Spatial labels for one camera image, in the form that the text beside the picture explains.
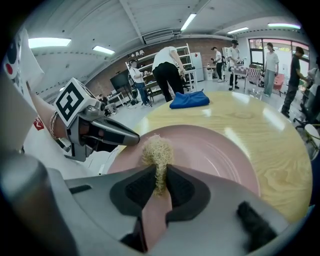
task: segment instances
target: sneaker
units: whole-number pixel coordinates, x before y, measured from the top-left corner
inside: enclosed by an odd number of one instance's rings
[[[287,112],[283,112],[283,111],[281,111],[281,113],[282,113],[285,117],[290,118],[289,113],[287,113]]]

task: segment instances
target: man in black pants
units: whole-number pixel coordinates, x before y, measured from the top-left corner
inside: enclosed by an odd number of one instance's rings
[[[217,82],[221,83],[223,82],[222,73],[221,73],[221,68],[223,65],[222,55],[221,55],[221,52],[218,51],[217,47],[213,47],[212,50],[213,50],[213,53],[215,53],[216,72],[218,73],[218,76],[219,76],[219,79]]]
[[[168,83],[170,84],[174,94],[177,92],[184,94],[183,84],[175,63],[178,63],[180,73],[184,76],[186,71],[180,60],[177,49],[169,46],[163,48],[155,55],[152,65],[152,73],[163,92],[166,102],[172,101]]]
[[[308,81],[308,79],[305,78],[303,74],[300,73],[299,59],[301,59],[301,57],[304,54],[305,54],[304,50],[301,47],[297,46],[295,48],[295,54],[292,57],[288,91],[286,92],[286,96],[285,96],[284,103],[281,110],[281,113],[287,118],[290,118],[289,116],[290,105],[296,97],[300,79],[304,81]]]
[[[236,66],[236,64],[240,60],[239,49],[237,48],[237,46],[239,45],[238,41],[234,39],[231,41],[231,43],[232,43],[232,46],[228,48],[228,51],[227,51],[227,57],[230,63],[230,68],[229,68],[230,72],[231,72],[231,67]],[[236,89],[239,89],[239,86],[237,86],[237,79],[238,79],[238,76],[235,75],[235,81],[234,81],[234,74],[231,72],[229,91],[234,90],[234,87]]]

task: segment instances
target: black pants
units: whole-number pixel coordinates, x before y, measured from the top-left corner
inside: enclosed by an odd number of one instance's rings
[[[153,70],[153,75],[157,84],[162,90],[166,102],[172,101],[172,97],[169,92],[168,82],[174,94],[176,94],[177,92],[184,94],[184,89],[179,75],[179,71],[175,65],[169,62],[161,63]]]
[[[295,99],[297,94],[298,86],[288,85],[288,91],[286,92],[286,96],[284,99],[284,103],[282,106],[281,112],[288,113],[290,109],[290,105],[292,101]]]
[[[234,81],[234,73],[231,73],[231,75],[230,75],[230,85],[234,86],[234,83],[237,82],[237,79],[238,79],[238,76],[235,75],[235,81]]]
[[[222,62],[220,62],[220,63],[217,63],[216,64],[216,72],[218,73],[218,76],[219,76],[219,79],[221,79],[222,80],[222,73],[221,73],[221,68],[222,68]]]

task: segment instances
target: window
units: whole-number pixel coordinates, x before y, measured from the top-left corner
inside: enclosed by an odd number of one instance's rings
[[[250,39],[249,44],[250,44],[251,63],[263,65],[264,53],[263,53],[262,39]]]
[[[304,55],[300,60],[301,73],[307,76],[309,70],[310,52],[308,45],[295,42],[292,40],[275,39],[275,38],[253,38],[249,39],[250,57],[252,64],[266,64],[267,43],[272,43],[274,52],[279,58],[279,73],[285,75],[285,80],[288,82],[290,78],[290,67],[292,57],[296,52],[296,47],[299,46],[304,50]]]

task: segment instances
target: pink chair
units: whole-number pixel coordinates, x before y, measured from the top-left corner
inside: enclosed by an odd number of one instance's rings
[[[285,75],[284,74],[278,74],[275,78],[274,78],[274,83],[273,83],[273,89],[279,91],[279,95],[281,97],[281,87],[283,85],[283,83],[285,82]]]

